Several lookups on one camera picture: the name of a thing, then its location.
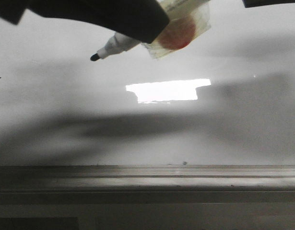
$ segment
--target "plastic bag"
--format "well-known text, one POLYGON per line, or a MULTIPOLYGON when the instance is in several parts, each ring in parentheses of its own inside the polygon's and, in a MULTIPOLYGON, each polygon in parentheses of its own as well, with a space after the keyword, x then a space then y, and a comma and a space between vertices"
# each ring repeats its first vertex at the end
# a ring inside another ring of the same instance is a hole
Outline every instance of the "plastic bag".
POLYGON ((210 28, 208 0, 162 0, 169 25, 151 43, 143 43, 153 58, 162 58, 186 47, 210 28))

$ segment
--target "red circle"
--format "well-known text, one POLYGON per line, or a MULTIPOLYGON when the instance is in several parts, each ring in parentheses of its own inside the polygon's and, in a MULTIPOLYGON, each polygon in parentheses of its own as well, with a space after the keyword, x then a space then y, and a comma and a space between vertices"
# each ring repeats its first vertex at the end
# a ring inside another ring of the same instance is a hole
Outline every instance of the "red circle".
POLYGON ((178 50, 186 47, 194 39, 196 24, 192 17, 187 16, 172 20, 158 36, 163 48, 178 50))

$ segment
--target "dark fabric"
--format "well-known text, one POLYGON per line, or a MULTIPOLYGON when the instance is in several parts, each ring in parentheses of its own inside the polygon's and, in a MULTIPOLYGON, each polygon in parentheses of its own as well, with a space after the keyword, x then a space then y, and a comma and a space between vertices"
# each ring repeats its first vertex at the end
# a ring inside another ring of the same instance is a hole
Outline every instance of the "dark fabric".
POLYGON ((169 23, 156 0, 0 0, 0 17, 17 24, 26 8, 43 17, 100 25, 147 43, 169 23))
POLYGON ((294 3, 295 0, 243 0, 245 7, 266 6, 282 3, 294 3))

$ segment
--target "metal ledge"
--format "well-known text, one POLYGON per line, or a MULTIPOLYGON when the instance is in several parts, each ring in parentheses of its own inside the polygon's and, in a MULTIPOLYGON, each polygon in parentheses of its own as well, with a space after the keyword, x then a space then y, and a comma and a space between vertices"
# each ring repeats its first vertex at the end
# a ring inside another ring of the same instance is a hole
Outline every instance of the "metal ledge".
POLYGON ((295 165, 0 167, 0 193, 84 191, 295 191, 295 165))

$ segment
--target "gray surface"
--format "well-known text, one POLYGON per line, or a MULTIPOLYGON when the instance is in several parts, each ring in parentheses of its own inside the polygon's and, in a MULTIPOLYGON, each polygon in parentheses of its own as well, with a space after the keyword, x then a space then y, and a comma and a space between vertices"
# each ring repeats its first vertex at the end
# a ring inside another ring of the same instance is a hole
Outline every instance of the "gray surface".
POLYGON ((90 62, 113 34, 97 26, 0 20, 0 165, 295 164, 295 4, 210 9, 212 28, 158 61, 139 46, 90 62), (194 102, 125 91, 197 78, 212 85, 194 102))

